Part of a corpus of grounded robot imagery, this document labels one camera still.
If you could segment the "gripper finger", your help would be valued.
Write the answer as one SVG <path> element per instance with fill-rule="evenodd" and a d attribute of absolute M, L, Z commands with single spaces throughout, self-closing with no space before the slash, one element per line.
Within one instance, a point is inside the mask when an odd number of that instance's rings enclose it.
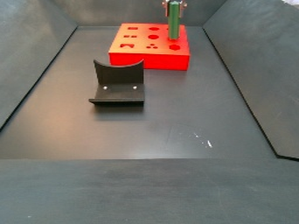
<path fill-rule="evenodd" d="M 179 18 L 183 17 L 183 11 L 185 11 L 185 9 L 187 8 L 187 6 L 189 6 L 189 4 L 187 4 L 186 0 L 182 0 L 182 1 L 181 1 Z"/>
<path fill-rule="evenodd" d="M 163 8 L 165 8 L 165 15 L 169 17 L 169 8 L 170 8 L 170 2 L 171 2 L 171 0 L 163 0 L 163 3 L 162 3 L 162 5 L 163 5 Z"/>

